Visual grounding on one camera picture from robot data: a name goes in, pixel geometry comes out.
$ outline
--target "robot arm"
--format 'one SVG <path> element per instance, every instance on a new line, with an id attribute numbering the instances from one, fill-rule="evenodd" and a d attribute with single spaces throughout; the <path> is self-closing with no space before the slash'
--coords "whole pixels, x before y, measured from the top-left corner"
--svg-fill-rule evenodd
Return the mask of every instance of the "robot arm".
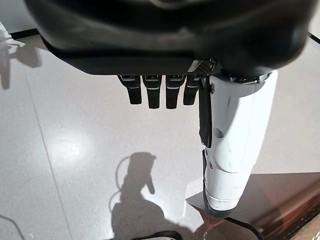
<path id="1" fill-rule="evenodd" d="M 166 107 L 199 89 L 204 202 L 225 217 L 241 197 L 264 139 L 277 81 L 308 36 L 317 0 L 25 0 L 61 60 L 118 75 L 130 102 Z"/>
<path id="2" fill-rule="evenodd" d="M 209 95 L 211 141 L 203 151 L 203 200 L 215 217 L 226 217 L 244 192 L 264 140 L 277 77 L 275 70 L 245 83 L 206 78 L 200 97 Z"/>

